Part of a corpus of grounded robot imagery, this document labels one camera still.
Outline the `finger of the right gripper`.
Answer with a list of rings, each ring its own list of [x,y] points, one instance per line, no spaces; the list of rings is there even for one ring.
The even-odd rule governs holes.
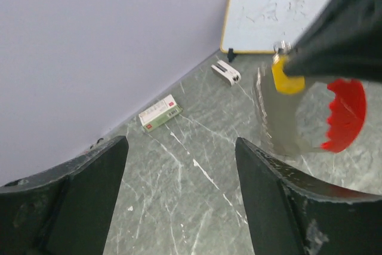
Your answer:
[[[288,76],[381,81],[381,0],[330,0],[288,54]]]

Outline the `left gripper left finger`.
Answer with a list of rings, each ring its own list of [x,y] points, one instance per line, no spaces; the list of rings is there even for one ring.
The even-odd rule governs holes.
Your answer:
[[[103,254],[128,150],[117,136],[1,186],[1,254]]]

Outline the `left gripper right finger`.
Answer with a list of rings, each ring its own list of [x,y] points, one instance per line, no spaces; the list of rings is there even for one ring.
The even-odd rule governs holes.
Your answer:
[[[380,254],[381,197],[298,170],[247,139],[236,166],[255,254]]]

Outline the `saw keychain with red handle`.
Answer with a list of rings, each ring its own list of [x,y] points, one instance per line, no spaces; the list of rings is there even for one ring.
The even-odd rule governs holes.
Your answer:
[[[316,83],[325,84],[334,93],[334,99],[329,104],[327,141],[314,147],[298,132],[296,116],[303,97]],[[253,90],[261,142],[277,155],[342,152],[355,141],[366,120],[366,93],[356,79],[306,78],[303,91],[286,95],[276,90],[271,69],[260,67],[254,74]]]

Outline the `yellow capped key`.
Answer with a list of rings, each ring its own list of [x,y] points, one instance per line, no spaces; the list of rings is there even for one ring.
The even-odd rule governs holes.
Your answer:
[[[271,67],[273,82],[276,91],[281,94],[293,95],[302,92],[305,85],[305,78],[303,76],[287,76],[284,73],[284,66],[288,61],[286,55],[275,54],[273,56],[273,64]]]

